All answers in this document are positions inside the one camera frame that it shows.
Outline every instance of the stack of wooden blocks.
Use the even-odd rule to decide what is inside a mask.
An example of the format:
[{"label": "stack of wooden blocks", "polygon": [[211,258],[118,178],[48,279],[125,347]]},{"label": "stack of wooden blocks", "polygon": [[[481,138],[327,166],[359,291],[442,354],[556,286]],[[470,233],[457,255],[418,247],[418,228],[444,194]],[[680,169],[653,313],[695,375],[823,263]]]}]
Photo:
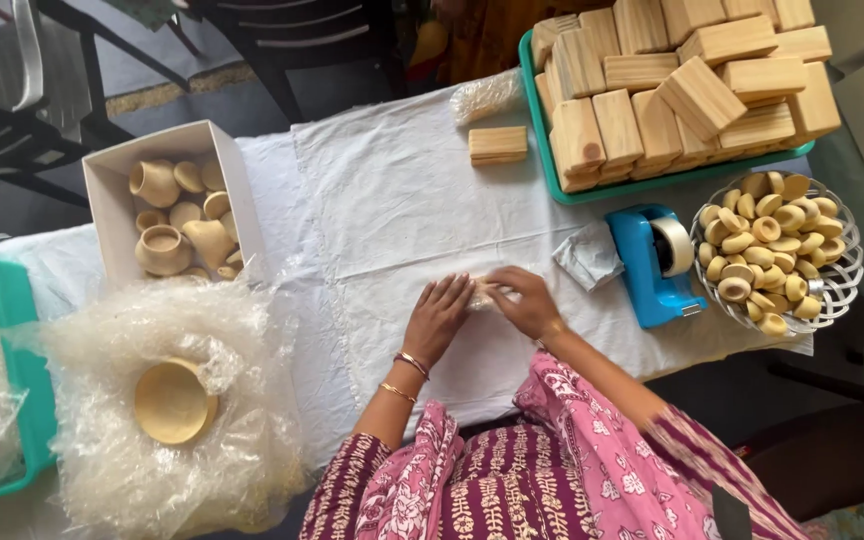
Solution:
[{"label": "stack of wooden blocks", "polygon": [[810,0],[617,0],[534,26],[562,191],[795,148],[841,124]]}]

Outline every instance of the teal plastic crate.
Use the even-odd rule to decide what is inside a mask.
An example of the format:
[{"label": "teal plastic crate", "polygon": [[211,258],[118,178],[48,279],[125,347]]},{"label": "teal plastic crate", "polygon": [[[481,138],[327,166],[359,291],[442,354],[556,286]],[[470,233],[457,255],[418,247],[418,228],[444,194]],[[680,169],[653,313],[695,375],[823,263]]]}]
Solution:
[{"label": "teal plastic crate", "polygon": [[[0,329],[38,320],[25,267],[0,260]],[[15,350],[5,339],[1,341],[8,382],[16,392],[29,393],[16,418],[25,474],[0,483],[0,497],[30,485],[43,469],[56,462],[48,445],[57,427],[56,398],[45,358],[28,350]]]},{"label": "teal plastic crate", "polygon": [[749,169],[751,167],[767,166],[776,162],[784,162],[786,160],[794,160],[799,156],[804,156],[809,153],[815,142],[807,142],[798,148],[792,150],[782,150],[779,152],[764,153],[747,159],[738,161],[725,161],[715,163],[714,165],[696,167],[691,170],[680,173],[668,174],[648,179],[628,179],[617,183],[610,183],[601,187],[593,187],[576,193],[566,193],[559,186],[559,173],[555,168],[555,161],[552,158],[552,149],[549,146],[548,131],[546,130],[546,122],[543,106],[539,102],[539,92],[536,91],[536,68],[532,62],[532,30],[528,30],[522,35],[522,39],[518,42],[518,58],[522,63],[522,78],[525,84],[525,95],[529,101],[529,113],[532,116],[532,126],[535,131],[535,141],[538,143],[538,154],[542,161],[542,169],[545,171],[545,184],[548,187],[552,198],[564,205],[578,205],[580,203],[588,203],[606,199],[609,197],[618,197],[627,193],[636,193],[638,191],[653,190],[655,188],[663,188],[672,186],[682,182],[692,180],[701,180],[703,178],[711,178],[716,176],[725,176],[731,173]]}]

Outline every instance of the woman's left hand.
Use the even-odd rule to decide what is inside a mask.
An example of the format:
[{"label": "woman's left hand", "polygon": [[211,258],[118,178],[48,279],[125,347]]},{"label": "woman's left hand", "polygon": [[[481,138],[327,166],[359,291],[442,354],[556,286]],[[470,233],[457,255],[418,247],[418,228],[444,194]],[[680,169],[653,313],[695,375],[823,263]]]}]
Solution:
[{"label": "woman's left hand", "polygon": [[427,284],[405,328],[402,352],[431,369],[466,322],[466,305],[474,291],[475,281],[469,274],[449,274],[438,283]]}]

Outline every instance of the tape roll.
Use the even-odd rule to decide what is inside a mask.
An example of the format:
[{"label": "tape roll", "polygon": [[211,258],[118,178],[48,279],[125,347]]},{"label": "tape roll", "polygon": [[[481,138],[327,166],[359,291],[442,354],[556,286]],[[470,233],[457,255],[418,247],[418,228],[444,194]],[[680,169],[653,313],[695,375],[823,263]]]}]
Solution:
[{"label": "tape roll", "polygon": [[658,268],[664,278],[671,278],[689,272],[695,261],[695,251],[689,232],[671,217],[659,217],[649,221],[652,226],[655,251],[658,255]]}]

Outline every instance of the woman's right hand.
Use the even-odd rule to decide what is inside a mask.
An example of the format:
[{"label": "woman's right hand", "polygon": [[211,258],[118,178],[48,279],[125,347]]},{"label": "woman's right hand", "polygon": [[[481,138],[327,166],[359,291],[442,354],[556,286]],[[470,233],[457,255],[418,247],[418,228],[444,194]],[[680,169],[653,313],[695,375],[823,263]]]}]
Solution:
[{"label": "woman's right hand", "polygon": [[[542,339],[553,331],[558,332],[565,325],[562,315],[546,288],[546,280],[519,266],[505,266],[486,276],[486,292],[511,324],[525,336]],[[496,286],[505,286],[522,296],[519,302],[506,298]]]}]

